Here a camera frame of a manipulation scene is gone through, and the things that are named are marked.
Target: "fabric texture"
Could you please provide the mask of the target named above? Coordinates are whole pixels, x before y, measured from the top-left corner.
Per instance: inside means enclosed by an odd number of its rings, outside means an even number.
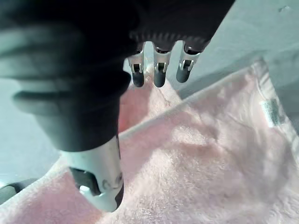
[[[270,99],[282,123],[272,128],[259,104]],[[125,193],[116,212],[91,206],[60,158],[0,206],[0,223],[298,223],[299,137],[264,61],[183,102],[149,76],[121,99],[120,130]]]

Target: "white care tag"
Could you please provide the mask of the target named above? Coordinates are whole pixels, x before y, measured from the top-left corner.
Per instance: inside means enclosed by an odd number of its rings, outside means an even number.
[[[281,124],[276,99],[262,101],[260,105],[269,127],[275,127]]]

